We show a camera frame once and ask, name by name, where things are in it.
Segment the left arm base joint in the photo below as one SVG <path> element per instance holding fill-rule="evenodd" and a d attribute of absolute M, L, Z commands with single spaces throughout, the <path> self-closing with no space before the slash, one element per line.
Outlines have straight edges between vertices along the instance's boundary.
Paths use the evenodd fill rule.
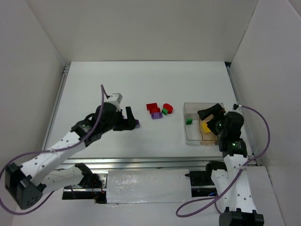
<path fill-rule="evenodd" d="M 88 166 L 77 163 L 68 169 L 50 172 L 41 182 L 46 186 L 43 194 L 56 191 L 66 186 L 80 186 L 81 188 L 102 188 L 103 181 L 98 174 L 93 173 Z"/>

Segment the small curved green brick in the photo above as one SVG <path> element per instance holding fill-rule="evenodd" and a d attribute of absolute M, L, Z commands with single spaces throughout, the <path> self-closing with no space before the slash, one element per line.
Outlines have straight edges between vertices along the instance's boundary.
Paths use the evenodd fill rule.
<path fill-rule="evenodd" d="M 193 122 L 193 119 L 191 119 L 191 118 L 188 118 L 188 119 L 186 119 L 186 122 L 185 122 L 185 124 L 186 124 L 186 125 L 191 125 L 191 124 L 192 124 L 192 122 Z"/>

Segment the curved yellow lego brick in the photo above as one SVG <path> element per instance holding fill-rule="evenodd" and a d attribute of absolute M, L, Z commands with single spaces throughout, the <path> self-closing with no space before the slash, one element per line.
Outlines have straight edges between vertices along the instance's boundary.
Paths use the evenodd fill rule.
<path fill-rule="evenodd" d="M 210 133 L 211 132 L 211 130 L 208 128 L 206 122 L 200 122 L 199 128 L 200 128 L 200 132 L 203 132 L 203 133 Z"/>

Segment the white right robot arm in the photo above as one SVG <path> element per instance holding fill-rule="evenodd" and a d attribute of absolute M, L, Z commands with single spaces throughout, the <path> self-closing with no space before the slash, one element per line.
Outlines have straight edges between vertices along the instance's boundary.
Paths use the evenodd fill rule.
<path fill-rule="evenodd" d="M 206 173 L 217 190 L 222 213 L 221 226 L 262 226 L 264 216 L 257 212 L 253 202 L 246 171 L 248 154 L 241 129 L 244 117 L 237 112 L 226 112 L 220 104 L 199 110 L 200 122 L 218 137 L 223 161 L 211 161 Z"/>

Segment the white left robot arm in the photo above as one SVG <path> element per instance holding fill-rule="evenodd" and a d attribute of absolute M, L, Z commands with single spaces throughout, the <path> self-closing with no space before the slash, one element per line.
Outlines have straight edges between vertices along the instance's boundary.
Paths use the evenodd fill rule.
<path fill-rule="evenodd" d="M 20 209 L 33 207 L 43 195 L 60 188 L 78 185 L 82 188 L 100 188 L 99 176 L 84 163 L 76 163 L 68 169 L 57 169 L 72 155 L 83 151 L 110 130 L 134 130 L 138 120 L 131 107 L 125 108 L 126 116 L 116 105 L 105 102 L 71 130 L 51 148 L 33 159 L 17 165 L 14 161 L 5 167 L 5 188 Z"/>

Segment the right arm base joint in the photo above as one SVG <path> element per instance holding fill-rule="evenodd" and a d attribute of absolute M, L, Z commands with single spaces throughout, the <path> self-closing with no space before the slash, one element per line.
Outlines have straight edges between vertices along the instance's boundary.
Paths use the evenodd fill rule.
<path fill-rule="evenodd" d="M 211 180 L 212 171 L 221 169 L 227 171 L 224 162 L 210 161 L 206 165 L 205 171 L 190 171 L 185 176 L 190 178 L 191 186 L 212 186 L 214 184 Z"/>

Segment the curved purple lego brick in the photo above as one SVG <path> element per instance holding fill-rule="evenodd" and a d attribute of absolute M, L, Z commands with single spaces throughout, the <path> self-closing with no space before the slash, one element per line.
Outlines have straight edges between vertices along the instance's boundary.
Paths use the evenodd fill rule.
<path fill-rule="evenodd" d="M 135 120 L 135 122 L 136 122 L 136 126 L 135 126 L 135 128 L 139 128 L 139 127 L 140 127 L 139 120 Z"/>

